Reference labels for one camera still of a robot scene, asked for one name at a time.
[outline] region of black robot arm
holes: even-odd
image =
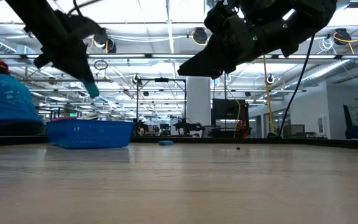
[[[35,66],[41,68],[52,62],[55,68],[83,82],[92,98],[98,96],[83,39],[100,33],[102,28],[87,17],[54,11],[46,0],[6,2],[24,22],[24,30],[33,33],[43,46]]]
[[[284,56],[328,25],[336,0],[220,0],[204,21],[207,46],[180,66],[179,75],[211,77],[281,49]],[[237,15],[238,8],[245,18]]]

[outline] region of blue t-shirt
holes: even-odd
[[[0,74],[0,123],[21,121],[42,123],[27,87],[10,75]]]

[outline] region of blue plastic basket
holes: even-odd
[[[134,123],[65,119],[47,123],[49,142],[67,149],[126,147]]]

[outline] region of wooden table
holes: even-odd
[[[358,150],[0,147],[0,223],[358,223]]]

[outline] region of white column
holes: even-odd
[[[187,77],[188,123],[211,125],[211,79],[206,77]]]

